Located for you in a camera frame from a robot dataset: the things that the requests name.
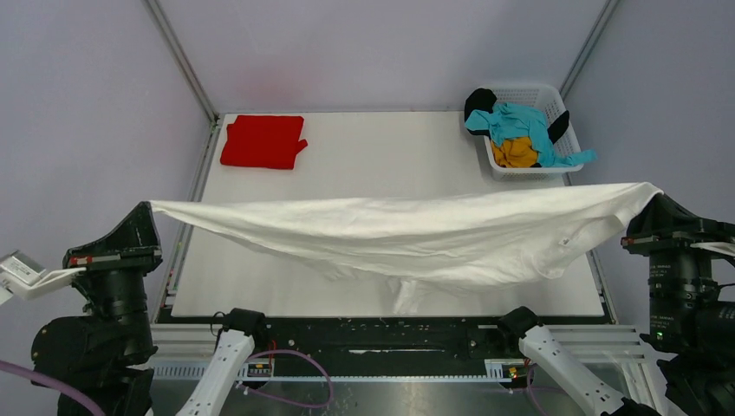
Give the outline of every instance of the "blue cloth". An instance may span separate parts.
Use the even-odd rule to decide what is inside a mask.
[[[541,167],[571,167],[597,159],[594,150],[560,156],[554,150],[546,127],[546,116],[533,107],[521,106],[510,102],[496,103],[492,113],[474,110],[465,121],[470,130],[488,130],[496,146],[501,147],[506,140],[528,136],[533,150],[538,152]]]

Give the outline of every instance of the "folded red shirt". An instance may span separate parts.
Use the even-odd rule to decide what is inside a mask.
[[[308,145],[299,140],[303,117],[239,115],[227,126],[219,163],[227,166],[293,169],[296,155]]]

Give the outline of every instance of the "laundry basket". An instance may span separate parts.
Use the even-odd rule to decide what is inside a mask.
[[[556,117],[566,111],[562,96],[559,91],[551,85],[545,84],[493,84],[483,86],[489,88],[498,98],[498,102],[512,102],[528,107],[538,108],[546,114],[548,124],[551,124]],[[489,143],[490,138],[485,136],[485,150],[487,157],[492,166],[492,178],[495,180],[544,180],[552,179],[567,172],[576,172],[582,169],[583,165],[572,167],[501,167],[495,163],[495,157],[492,155],[492,148]],[[579,142],[576,140],[576,134],[571,122],[567,132],[562,136],[554,148],[560,156],[567,156],[580,151]]]

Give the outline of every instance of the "white wall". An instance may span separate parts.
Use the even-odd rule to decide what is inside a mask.
[[[185,198],[208,123],[141,1],[1,2],[0,39],[0,255],[59,267],[139,201]],[[175,224],[159,231],[168,255]],[[0,359],[31,366],[36,331],[82,304],[0,306]],[[57,397],[0,374],[0,414],[55,414]]]
[[[604,0],[164,0],[215,108],[460,109],[488,81],[560,87]]]
[[[575,183],[650,181],[690,211],[735,223],[735,2],[622,2],[567,99],[582,148]],[[622,323],[648,332],[648,268],[600,248]],[[715,277],[733,281],[731,267]]]

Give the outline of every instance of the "white table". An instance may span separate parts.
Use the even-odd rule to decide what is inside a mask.
[[[460,112],[300,115],[309,146],[293,171],[220,165],[227,139],[223,127],[202,202],[436,198],[564,186],[561,178],[493,181],[484,144],[465,131]],[[236,117],[226,115],[224,126]],[[251,252],[201,230],[192,233],[176,289],[175,316],[212,315],[233,307],[268,316],[389,316],[394,300],[388,280],[330,281],[299,263]],[[469,295],[437,291],[420,304],[419,315],[503,315],[521,305],[538,315],[603,315],[586,257],[554,281]]]

